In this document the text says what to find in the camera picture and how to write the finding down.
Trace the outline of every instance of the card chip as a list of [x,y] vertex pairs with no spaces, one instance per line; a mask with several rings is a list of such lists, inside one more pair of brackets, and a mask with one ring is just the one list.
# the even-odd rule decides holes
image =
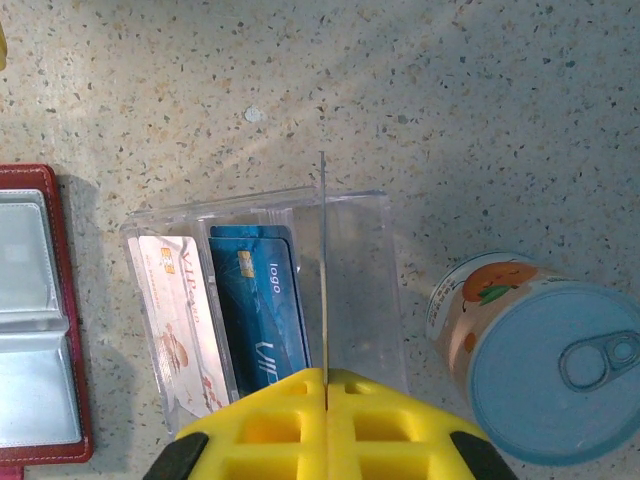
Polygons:
[[161,248],[160,251],[162,252],[162,265],[164,266],[164,271],[167,273],[175,274],[176,268],[173,265],[171,250],[168,248]]
[[251,252],[247,250],[240,250],[238,252],[238,260],[240,261],[240,273],[242,273],[242,276],[254,278],[256,276],[256,272],[253,270]]

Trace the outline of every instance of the card slot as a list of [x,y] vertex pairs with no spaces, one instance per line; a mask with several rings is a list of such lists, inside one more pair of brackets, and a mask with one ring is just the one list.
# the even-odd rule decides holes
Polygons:
[[0,335],[0,448],[81,440],[64,332]]
[[38,190],[0,190],[0,331],[6,324],[46,330],[52,318],[68,325],[46,211]]

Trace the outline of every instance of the card holder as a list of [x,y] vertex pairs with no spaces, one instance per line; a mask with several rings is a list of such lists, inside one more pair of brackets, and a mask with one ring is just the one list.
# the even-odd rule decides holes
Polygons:
[[91,457],[79,330],[53,171],[0,165],[0,471]]

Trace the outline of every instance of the tin can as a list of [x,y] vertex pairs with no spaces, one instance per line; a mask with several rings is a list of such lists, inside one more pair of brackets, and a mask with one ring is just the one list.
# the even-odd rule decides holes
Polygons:
[[525,461],[596,458],[640,427],[640,307],[508,252],[434,290],[427,336],[492,441]]

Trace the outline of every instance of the granite surface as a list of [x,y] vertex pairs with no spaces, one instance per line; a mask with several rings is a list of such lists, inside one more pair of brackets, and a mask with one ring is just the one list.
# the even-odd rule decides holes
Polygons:
[[[331,188],[391,197],[421,399],[469,415],[424,329],[456,259],[505,248],[640,287],[633,0],[8,0],[0,19],[2,160],[61,175],[97,436],[87,465],[29,479],[139,479],[165,441],[127,213],[310,184],[319,149]],[[523,480],[631,480],[638,450],[512,464]]]

